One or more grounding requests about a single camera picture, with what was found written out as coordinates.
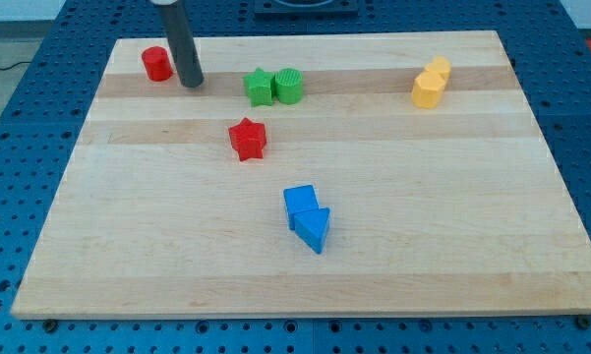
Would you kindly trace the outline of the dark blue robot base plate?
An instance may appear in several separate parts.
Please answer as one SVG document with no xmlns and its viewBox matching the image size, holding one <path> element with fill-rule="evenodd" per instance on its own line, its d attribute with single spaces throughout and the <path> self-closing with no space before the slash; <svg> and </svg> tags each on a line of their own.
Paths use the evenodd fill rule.
<svg viewBox="0 0 591 354">
<path fill-rule="evenodd" d="M 254 0 L 254 16 L 273 19 L 277 16 L 357 15 L 359 0 Z"/>
</svg>

